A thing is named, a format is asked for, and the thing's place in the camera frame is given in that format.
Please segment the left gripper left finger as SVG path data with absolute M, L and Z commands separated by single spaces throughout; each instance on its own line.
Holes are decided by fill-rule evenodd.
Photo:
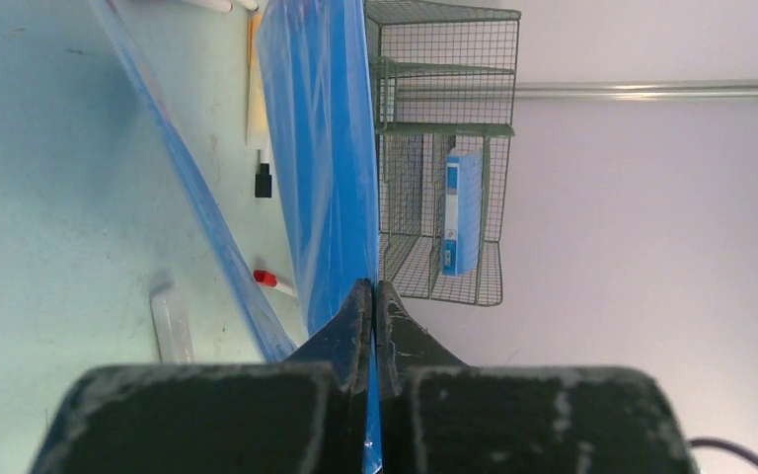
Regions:
M 35 473 L 359 473 L 373 288 L 285 360 L 107 365 L 63 398 Z

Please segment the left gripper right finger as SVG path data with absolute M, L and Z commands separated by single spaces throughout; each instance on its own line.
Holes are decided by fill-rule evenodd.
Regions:
M 657 382 L 622 366 L 469 365 L 376 293 L 388 473 L 694 473 Z

